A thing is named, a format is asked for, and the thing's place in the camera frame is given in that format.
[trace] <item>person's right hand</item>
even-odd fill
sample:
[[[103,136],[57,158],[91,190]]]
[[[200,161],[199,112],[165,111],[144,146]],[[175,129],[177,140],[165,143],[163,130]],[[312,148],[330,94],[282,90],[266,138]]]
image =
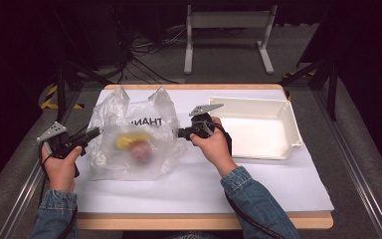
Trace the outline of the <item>person's right hand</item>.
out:
[[[65,159],[58,159],[49,156],[46,148],[42,147],[42,158],[49,177],[49,189],[65,192],[74,191],[75,163],[82,150],[80,146],[77,146]]]
[[[212,118],[212,121],[221,124],[219,118]],[[225,136],[218,128],[215,128],[213,135],[208,138],[201,138],[194,133],[191,133],[190,138],[201,148],[204,156],[215,165],[221,176],[225,176],[238,166],[229,154]]]

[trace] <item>metal rail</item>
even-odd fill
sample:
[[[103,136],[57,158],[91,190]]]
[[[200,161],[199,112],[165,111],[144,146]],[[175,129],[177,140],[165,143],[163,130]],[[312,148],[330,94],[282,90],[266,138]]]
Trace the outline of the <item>metal rail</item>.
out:
[[[338,124],[336,121],[331,120],[329,113],[327,111],[327,102],[324,94],[321,91],[312,91],[314,98],[316,99],[318,105],[321,108],[324,118],[327,121],[329,128],[331,129],[336,142],[339,145],[340,151],[343,155],[343,163],[355,184],[356,190],[377,230],[378,235],[382,238],[382,211],[376,197],[374,196],[371,187],[365,180],[361,169],[356,162],[356,158],[352,154]]]
[[[71,109],[74,107],[80,92],[72,92],[67,99],[67,111],[61,117],[60,123],[65,124],[68,116],[71,112]],[[23,218],[26,208],[28,207],[34,192],[36,191],[37,185],[40,183],[43,178],[44,173],[42,167],[40,166],[39,160],[36,161],[33,166],[32,172],[27,178],[26,182],[21,188],[21,192],[17,197],[17,200],[14,203],[14,206],[5,221],[2,229],[0,231],[0,239],[2,238],[12,238],[13,233],[18,227],[21,219]]]

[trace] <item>denim sleeve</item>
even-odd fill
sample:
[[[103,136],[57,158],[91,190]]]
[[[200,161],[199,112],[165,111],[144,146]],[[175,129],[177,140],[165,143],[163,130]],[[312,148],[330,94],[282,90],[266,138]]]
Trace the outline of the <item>denim sleeve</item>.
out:
[[[226,194],[237,207],[258,224],[286,239],[299,238],[295,227],[281,206],[244,167],[239,166],[232,170],[222,178],[221,183]],[[245,238],[270,238],[240,216],[238,216],[238,220],[243,227]]]
[[[71,192],[49,190],[45,193],[37,212],[30,238],[59,238],[73,218],[77,195]],[[77,222],[67,238],[78,238]]]

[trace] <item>clear plastic bag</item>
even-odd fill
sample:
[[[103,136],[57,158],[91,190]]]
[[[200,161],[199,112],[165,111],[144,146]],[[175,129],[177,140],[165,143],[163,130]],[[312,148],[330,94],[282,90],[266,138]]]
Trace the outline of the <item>clear plastic bag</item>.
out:
[[[179,121],[167,92],[131,103],[123,88],[95,107],[90,127],[102,134],[89,143],[91,180],[156,180],[178,164],[186,146],[177,140]]]

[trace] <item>white plastic container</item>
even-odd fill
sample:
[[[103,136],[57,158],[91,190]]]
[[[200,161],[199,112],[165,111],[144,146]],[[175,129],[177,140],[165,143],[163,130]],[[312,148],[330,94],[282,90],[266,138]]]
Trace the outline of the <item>white plastic container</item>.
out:
[[[210,104],[224,104],[210,115],[231,136],[235,158],[287,159],[302,146],[289,101],[211,98]]]

